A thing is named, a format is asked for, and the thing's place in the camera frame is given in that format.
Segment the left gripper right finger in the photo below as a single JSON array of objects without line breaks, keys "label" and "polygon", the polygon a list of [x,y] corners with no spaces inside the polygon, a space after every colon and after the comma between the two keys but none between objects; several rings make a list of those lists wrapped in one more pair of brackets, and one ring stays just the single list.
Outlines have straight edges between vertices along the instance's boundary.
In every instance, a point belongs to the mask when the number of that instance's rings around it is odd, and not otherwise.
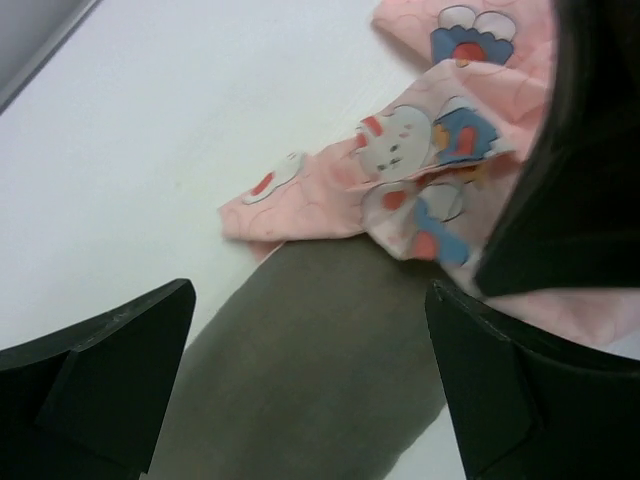
[{"label": "left gripper right finger", "polygon": [[502,314],[447,281],[426,318],[468,479],[636,479],[639,363]]}]

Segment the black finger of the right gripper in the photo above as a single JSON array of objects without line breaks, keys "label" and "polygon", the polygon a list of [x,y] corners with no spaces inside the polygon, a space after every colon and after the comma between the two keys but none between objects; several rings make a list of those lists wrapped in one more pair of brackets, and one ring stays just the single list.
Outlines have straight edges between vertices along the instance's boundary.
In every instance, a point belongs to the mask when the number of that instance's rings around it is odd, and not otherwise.
[{"label": "black finger of the right gripper", "polygon": [[639,5],[554,13],[548,113],[474,276],[489,297],[639,285]]}]

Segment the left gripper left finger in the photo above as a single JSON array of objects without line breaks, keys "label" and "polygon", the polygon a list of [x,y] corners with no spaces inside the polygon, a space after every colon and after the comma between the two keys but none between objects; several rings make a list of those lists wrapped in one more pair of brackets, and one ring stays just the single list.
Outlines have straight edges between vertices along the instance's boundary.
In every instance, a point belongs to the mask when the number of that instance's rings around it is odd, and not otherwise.
[{"label": "left gripper left finger", "polygon": [[176,279],[1,352],[4,479],[148,472],[196,304]]}]

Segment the pink cartoon pillowcase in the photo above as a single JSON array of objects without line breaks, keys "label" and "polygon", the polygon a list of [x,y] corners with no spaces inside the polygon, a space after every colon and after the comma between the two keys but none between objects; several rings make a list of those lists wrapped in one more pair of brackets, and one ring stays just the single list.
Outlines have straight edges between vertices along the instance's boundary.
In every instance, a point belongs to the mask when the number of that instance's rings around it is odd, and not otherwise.
[{"label": "pink cartoon pillowcase", "polygon": [[256,245],[370,236],[439,264],[468,294],[565,339],[611,344],[639,327],[635,289],[489,297],[474,276],[548,113],[557,1],[384,1],[374,24],[427,70],[350,139],[293,153],[220,209]]}]

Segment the grey pillow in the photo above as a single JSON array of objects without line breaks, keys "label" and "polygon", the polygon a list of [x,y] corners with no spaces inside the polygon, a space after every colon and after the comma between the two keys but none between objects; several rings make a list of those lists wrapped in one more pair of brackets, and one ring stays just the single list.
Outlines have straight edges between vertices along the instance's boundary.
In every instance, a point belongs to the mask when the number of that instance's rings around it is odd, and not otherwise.
[{"label": "grey pillow", "polygon": [[385,477],[445,404],[440,275],[365,236],[283,246],[187,349],[149,477]]}]

